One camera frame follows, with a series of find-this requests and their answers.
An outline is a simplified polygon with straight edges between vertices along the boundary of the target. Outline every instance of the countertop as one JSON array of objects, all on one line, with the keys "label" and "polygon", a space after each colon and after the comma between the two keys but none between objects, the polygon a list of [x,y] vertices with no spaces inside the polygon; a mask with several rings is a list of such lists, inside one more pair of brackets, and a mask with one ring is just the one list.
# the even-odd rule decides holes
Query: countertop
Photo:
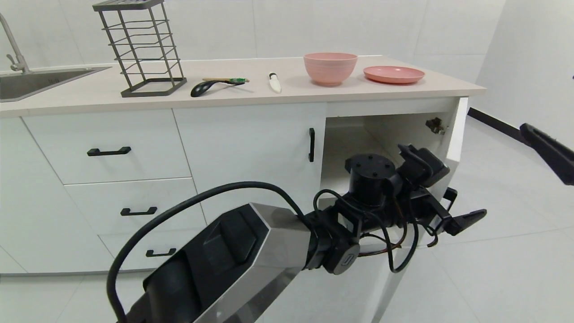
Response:
[{"label": "countertop", "polygon": [[[467,97],[483,94],[486,90],[478,85],[424,68],[419,69],[426,73],[425,78],[412,85],[397,86],[367,80],[363,69],[368,66],[415,67],[385,56],[359,57],[353,74],[337,87],[313,84],[305,71],[301,57],[195,60],[182,61],[181,65],[187,83],[167,97],[122,98],[120,92],[127,88],[127,83],[123,75],[119,74],[121,71],[119,66],[115,65],[17,102],[0,103],[0,117],[278,103]],[[268,81],[270,72],[278,75],[282,87],[281,94],[271,90]],[[251,82],[236,87],[218,83],[203,96],[190,97],[192,87],[206,77],[248,78]]]}]

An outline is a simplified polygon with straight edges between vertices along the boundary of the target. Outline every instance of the pink bowl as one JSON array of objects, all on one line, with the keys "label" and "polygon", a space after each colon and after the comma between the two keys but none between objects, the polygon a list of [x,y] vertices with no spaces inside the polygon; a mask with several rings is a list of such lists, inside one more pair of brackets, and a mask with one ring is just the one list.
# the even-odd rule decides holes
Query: pink bowl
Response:
[{"label": "pink bowl", "polygon": [[363,70],[367,79],[391,84],[409,84],[418,82],[425,72],[401,66],[371,66]]},{"label": "pink bowl", "polygon": [[315,83],[337,86],[355,69],[357,55],[346,53],[312,53],[303,57],[307,74]]}]

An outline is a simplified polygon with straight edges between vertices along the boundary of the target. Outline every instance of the black spoon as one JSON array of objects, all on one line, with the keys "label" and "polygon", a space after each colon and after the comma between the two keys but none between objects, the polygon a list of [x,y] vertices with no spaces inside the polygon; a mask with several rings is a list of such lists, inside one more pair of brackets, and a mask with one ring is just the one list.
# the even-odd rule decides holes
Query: black spoon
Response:
[{"label": "black spoon", "polygon": [[193,87],[193,89],[191,90],[191,96],[194,98],[197,98],[197,97],[201,96],[202,94],[204,94],[207,90],[209,90],[213,84],[219,83],[219,82],[227,83],[227,84],[231,84],[231,85],[245,84],[245,82],[232,82],[232,81],[228,81],[228,80],[205,81],[205,82],[201,82],[198,85]]}]

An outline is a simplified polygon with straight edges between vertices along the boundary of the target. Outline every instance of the plate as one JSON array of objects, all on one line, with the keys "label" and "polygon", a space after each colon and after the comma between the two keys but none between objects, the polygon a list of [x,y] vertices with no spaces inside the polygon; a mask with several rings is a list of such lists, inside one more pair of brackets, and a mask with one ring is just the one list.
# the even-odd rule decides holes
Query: plate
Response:
[{"label": "plate", "polygon": [[410,84],[418,82],[425,72],[402,66],[371,66],[363,70],[367,79],[391,84]]}]

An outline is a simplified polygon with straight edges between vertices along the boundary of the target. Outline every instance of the black baseboard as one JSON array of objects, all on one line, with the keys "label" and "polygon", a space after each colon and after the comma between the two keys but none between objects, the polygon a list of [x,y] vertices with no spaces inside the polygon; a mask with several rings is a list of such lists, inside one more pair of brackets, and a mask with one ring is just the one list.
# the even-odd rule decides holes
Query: black baseboard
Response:
[{"label": "black baseboard", "polygon": [[523,144],[528,145],[528,143],[525,142],[525,140],[522,138],[522,136],[520,135],[520,130],[505,123],[502,122],[492,116],[489,116],[488,114],[478,111],[476,109],[474,109],[473,107],[471,107],[468,110],[468,115],[474,119],[477,119],[478,121],[484,123],[487,126],[490,126],[491,128],[494,128],[502,133],[504,133],[505,135],[511,137],[512,139],[518,140]]}]

